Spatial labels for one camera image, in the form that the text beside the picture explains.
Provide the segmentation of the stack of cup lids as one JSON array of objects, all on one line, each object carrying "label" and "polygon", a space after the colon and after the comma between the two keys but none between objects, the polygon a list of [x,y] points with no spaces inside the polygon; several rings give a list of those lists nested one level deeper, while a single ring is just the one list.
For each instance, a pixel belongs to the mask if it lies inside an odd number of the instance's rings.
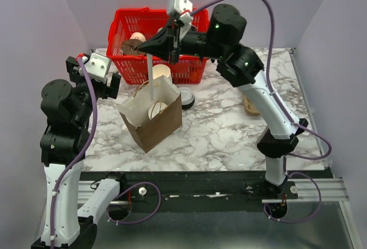
[{"label": "stack of cup lids", "polygon": [[188,87],[179,87],[181,93],[181,104],[183,110],[188,110],[195,103],[194,93]]}]

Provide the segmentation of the stack of white paper cups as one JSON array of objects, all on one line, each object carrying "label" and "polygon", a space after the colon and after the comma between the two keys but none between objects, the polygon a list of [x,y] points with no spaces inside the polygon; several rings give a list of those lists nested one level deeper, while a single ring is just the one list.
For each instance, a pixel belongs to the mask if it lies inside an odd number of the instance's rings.
[{"label": "stack of white paper cups", "polygon": [[158,85],[158,82],[155,80],[161,76],[165,76],[171,83],[173,83],[170,68],[166,64],[155,64],[153,66],[153,80],[155,87]]}]

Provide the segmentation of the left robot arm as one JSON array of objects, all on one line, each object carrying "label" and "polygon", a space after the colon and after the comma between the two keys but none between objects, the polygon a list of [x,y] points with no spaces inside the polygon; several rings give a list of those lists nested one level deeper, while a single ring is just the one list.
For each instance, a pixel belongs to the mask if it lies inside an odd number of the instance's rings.
[{"label": "left robot arm", "polygon": [[45,225],[33,248],[91,248],[97,225],[110,202],[126,196],[123,173],[108,173],[90,198],[78,204],[86,149],[96,131],[98,99],[118,95],[121,77],[108,79],[111,60],[97,53],[66,59],[69,79],[41,91],[47,127],[40,140],[47,183]]}]

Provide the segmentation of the brown paper takeout bag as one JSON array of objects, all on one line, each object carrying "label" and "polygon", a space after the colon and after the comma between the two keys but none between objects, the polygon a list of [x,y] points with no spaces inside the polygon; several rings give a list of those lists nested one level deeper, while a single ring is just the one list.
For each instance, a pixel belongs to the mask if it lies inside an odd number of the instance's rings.
[{"label": "brown paper takeout bag", "polygon": [[118,111],[133,140],[149,152],[182,126],[181,93],[166,76],[148,81]]}]

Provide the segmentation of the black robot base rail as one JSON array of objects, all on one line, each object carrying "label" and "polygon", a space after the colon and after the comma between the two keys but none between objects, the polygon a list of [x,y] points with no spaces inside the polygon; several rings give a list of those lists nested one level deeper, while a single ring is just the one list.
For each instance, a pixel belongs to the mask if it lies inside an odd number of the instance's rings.
[{"label": "black robot base rail", "polygon": [[343,195],[343,182],[329,170],[306,171],[293,176],[281,192],[266,188],[263,171],[231,172],[125,172],[126,188],[144,183],[142,196],[120,196],[113,205],[132,201],[135,212],[148,213],[160,202],[160,212],[260,212],[263,204],[333,201]]}]

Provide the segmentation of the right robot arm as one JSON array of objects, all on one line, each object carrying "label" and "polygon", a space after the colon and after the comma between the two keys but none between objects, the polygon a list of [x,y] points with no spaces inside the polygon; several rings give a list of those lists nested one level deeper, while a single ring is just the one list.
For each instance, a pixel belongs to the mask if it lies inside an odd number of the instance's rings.
[{"label": "right robot arm", "polygon": [[276,102],[279,95],[267,84],[264,64],[253,49],[240,44],[246,24],[234,6],[219,4],[213,9],[207,32],[190,30],[181,38],[182,20],[170,17],[166,26],[138,50],[170,64],[178,63],[180,55],[217,60],[217,72],[244,93],[267,124],[257,139],[257,148],[266,157],[264,193],[275,199],[285,189],[285,156],[294,151],[297,136],[309,123],[289,109],[282,110]]}]

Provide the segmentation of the single white cup lid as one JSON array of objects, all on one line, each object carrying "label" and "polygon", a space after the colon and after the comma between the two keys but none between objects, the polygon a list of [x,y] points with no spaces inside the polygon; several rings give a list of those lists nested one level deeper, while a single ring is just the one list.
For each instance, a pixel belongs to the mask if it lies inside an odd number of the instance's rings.
[{"label": "single white cup lid", "polygon": [[148,110],[148,117],[149,119],[154,118],[155,116],[159,115],[162,111],[167,108],[167,104],[158,101],[154,103]]}]

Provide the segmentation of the white straw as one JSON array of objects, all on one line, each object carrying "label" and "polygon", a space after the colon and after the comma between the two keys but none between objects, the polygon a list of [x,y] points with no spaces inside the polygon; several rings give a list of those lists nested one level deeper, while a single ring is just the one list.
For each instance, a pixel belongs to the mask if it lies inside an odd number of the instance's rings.
[{"label": "white straw", "polygon": [[153,79],[153,57],[151,54],[147,54],[147,68],[149,76],[149,90],[150,90],[150,100],[154,101],[154,79]]}]

